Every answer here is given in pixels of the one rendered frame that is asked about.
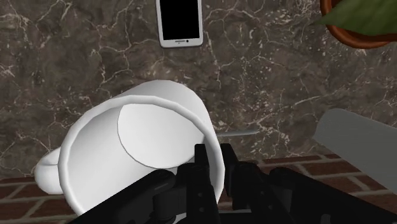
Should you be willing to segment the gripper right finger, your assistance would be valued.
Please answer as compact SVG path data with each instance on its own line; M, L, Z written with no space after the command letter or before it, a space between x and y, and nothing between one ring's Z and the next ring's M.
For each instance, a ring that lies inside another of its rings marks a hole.
M225 190L234 210L250 209L254 224L397 224L397 214L286 167L265 174L221 144Z

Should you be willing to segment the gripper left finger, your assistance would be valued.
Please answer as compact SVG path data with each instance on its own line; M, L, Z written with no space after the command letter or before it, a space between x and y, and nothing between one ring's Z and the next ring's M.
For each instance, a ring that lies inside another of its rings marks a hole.
M219 224L204 144L177 173L155 170L69 224Z

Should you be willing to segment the white mug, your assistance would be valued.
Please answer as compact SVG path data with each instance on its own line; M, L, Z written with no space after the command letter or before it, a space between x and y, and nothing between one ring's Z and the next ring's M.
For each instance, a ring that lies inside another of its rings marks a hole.
M225 166L203 101L180 83L147 81L84 113L37 163L34 178L80 215L154 170L191 162L196 144L205 145L220 197Z

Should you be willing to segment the grey flat board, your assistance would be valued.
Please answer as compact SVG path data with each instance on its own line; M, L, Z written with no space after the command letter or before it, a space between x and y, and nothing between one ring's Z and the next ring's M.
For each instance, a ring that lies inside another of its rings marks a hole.
M344 109L330 109L313 139L397 195L397 128Z

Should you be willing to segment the white smartphone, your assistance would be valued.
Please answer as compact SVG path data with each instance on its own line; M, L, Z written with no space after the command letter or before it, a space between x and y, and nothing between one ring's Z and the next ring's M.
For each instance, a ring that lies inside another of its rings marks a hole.
M202 0L155 0L155 5L162 48L202 45Z

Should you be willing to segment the potted plant in brown pot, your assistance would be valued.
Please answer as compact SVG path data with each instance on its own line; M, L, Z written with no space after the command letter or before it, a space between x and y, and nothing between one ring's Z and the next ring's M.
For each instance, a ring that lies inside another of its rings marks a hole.
M325 25L341 43L371 49L397 42L397 0L320 0Z

